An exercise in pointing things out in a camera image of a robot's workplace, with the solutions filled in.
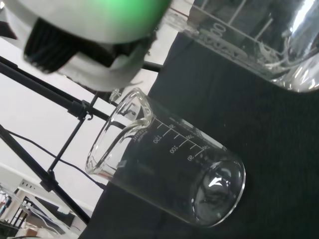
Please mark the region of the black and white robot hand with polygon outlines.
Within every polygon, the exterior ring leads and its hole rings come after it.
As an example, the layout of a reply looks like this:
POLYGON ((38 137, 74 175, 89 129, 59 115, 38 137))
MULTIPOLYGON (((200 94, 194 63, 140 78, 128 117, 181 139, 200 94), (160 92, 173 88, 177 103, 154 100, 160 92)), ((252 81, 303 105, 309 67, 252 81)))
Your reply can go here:
POLYGON ((168 0, 5 0, 0 36, 44 74, 100 92, 130 86, 168 0))

